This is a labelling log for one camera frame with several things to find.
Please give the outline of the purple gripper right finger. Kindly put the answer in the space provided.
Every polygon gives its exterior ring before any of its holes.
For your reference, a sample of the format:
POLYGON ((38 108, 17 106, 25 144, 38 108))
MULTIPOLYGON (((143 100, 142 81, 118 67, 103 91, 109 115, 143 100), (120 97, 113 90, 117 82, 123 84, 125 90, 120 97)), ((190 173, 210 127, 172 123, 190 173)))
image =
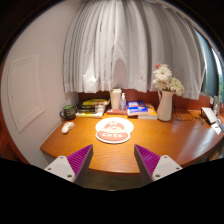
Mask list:
POLYGON ((134 156, 145 184, 157 181, 182 169, 168 155, 159 156, 137 144, 134 145, 134 156))

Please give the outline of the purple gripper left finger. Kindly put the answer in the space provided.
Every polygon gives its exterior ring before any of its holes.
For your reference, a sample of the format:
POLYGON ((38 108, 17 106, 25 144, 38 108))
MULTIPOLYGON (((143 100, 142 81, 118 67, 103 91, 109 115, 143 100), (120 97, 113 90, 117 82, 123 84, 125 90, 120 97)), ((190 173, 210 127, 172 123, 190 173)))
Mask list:
POLYGON ((72 153, 68 157, 60 155, 45 168, 45 171, 82 186, 92 156, 93 145, 90 144, 72 153))

